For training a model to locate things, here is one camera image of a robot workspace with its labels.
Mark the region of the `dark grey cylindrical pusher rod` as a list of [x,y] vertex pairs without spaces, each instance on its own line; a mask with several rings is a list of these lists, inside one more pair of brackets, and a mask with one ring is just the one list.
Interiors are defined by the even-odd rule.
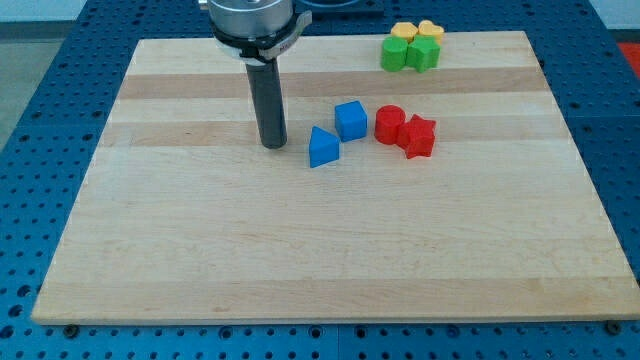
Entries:
[[276,60],[245,65],[261,144],[278,149],[287,142],[283,97]]

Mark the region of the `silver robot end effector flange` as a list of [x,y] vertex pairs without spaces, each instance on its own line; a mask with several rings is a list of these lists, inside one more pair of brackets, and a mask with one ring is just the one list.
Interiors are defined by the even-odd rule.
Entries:
[[312,23],[292,0],[199,0],[219,48],[245,64],[266,64],[287,52]]

